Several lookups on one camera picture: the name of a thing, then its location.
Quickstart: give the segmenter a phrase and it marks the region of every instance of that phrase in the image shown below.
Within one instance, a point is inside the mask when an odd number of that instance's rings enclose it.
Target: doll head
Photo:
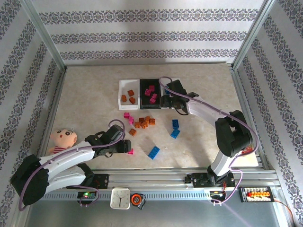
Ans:
[[[77,134],[72,130],[60,129],[51,134],[55,145],[61,148],[71,148],[77,141]]]

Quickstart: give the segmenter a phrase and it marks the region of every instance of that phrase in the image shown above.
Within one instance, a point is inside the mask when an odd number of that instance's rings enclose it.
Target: floor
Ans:
[[[112,119],[123,119],[124,111],[119,111],[117,101],[119,80],[161,76],[180,78],[187,92],[194,91],[223,110],[241,109],[227,64],[74,66],[67,69],[53,131],[73,129],[78,135],[77,143],[106,131]],[[208,167],[214,161],[218,153],[215,130],[203,119],[181,116],[175,110],[129,112],[135,119],[155,118],[156,126],[139,129],[135,137],[126,133],[134,155],[98,157],[87,162],[90,168]],[[172,119],[178,119],[180,124],[181,133],[176,140],[170,136]],[[127,132],[133,128],[124,122]],[[154,146],[160,152],[151,160],[147,155]],[[235,163],[235,166],[257,165],[254,154]]]

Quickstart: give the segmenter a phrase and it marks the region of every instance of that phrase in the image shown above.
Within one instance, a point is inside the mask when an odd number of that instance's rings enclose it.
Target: alarm clock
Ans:
[[[128,188],[114,188],[110,197],[110,207],[127,210],[130,207],[131,191]]]

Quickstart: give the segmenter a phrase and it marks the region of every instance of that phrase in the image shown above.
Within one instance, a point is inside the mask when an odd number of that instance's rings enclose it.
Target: clock face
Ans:
[[[130,207],[131,191],[128,188],[114,188],[110,198],[110,207],[127,210]]]

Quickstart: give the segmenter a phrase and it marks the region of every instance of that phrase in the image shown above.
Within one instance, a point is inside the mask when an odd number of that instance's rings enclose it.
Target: patterned wallpaper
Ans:
[[[0,0],[0,227],[19,196],[9,183],[38,152],[61,72],[18,0]]]
[[[227,61],[263,0],[34,0],[65,64]]]
[[[279,0],[238,68],[265,155],[303,226],[303,0]]]

